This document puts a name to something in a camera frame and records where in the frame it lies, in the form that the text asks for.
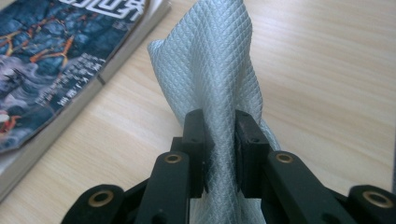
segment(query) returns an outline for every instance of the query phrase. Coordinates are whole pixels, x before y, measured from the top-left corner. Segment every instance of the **tabletop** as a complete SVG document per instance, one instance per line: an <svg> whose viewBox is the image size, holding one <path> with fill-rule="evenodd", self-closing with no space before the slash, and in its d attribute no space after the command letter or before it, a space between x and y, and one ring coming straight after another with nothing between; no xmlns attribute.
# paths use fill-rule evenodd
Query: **tabletop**
<svg viewBox="0 0 396 224"><path fill-rule="evenodd" d="M2 0L0 7L11 0ZM0 204L1 223L59 223L86 189L148 178L182 128L147 45L195 1L168 15ZM246 0L262 117L283 150L328 188L391 190L396 130L396 2Z"/></svg>

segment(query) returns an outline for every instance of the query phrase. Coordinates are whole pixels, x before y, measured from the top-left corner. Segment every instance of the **magazine cover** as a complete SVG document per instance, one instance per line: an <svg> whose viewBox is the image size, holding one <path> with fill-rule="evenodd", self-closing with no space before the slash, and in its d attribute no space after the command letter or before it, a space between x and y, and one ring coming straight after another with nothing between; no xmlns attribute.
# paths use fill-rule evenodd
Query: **magazine cover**
<svg viewBox="0 0 396 224"><path fill-rule="evenodd" d="M0 11L0 153L56 118L142 17L145 0L17 0Z"/></svg>

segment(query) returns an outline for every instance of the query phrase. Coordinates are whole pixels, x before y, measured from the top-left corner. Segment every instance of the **light blue cloth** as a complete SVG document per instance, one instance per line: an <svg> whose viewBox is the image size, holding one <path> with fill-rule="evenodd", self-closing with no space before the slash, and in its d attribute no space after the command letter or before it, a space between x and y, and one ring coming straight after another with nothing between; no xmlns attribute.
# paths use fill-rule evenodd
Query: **light blue cloth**
<svg viewBox="0 0 396 224"><path fill-rule="evenodd" d="M148 52L163 93L181 125L204 110L215 143L208 162L209 193L191 202L191 223L264 223L259 200L237 192L233 149L235 109L248 112L274 149L262 119L262 95L249 58L252 25L243 1L197 2L165 40Z"/></svg>

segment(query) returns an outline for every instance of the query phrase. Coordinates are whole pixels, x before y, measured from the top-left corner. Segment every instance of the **cloth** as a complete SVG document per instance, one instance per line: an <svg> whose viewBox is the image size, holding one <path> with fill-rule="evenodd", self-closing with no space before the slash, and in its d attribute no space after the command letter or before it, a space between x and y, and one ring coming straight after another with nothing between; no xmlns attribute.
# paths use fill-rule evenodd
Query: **cloth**
<svg viewBox="0 0 396 224"><path fill-rule="evenodd" d="M208 164L209 192L191 200L191 223L264 223L259 200L237 192L233 134L235 109L260 123L262 95L249 58L252 25L242 0L198 1L165 40L148 52L163 93L181 125L202 108L214 142Z"/></svg>

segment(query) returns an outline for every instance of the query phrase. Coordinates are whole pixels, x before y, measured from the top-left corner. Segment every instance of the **towel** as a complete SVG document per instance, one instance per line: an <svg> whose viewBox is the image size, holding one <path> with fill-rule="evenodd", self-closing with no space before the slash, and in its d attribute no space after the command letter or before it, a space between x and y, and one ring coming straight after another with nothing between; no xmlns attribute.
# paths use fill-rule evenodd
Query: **towel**
<svg viewBox="0 0 396 224"><path fill-rule="evenodd" d="M235 180L235 109L248 112L274 150L262 120L262 95L250 58L252 24L242 0L201 0L165 40L148 45L155 75L180 125L203 109L214 142L208 193L191 200L191 223L264 223L260 200L245 199Z"/></svg>

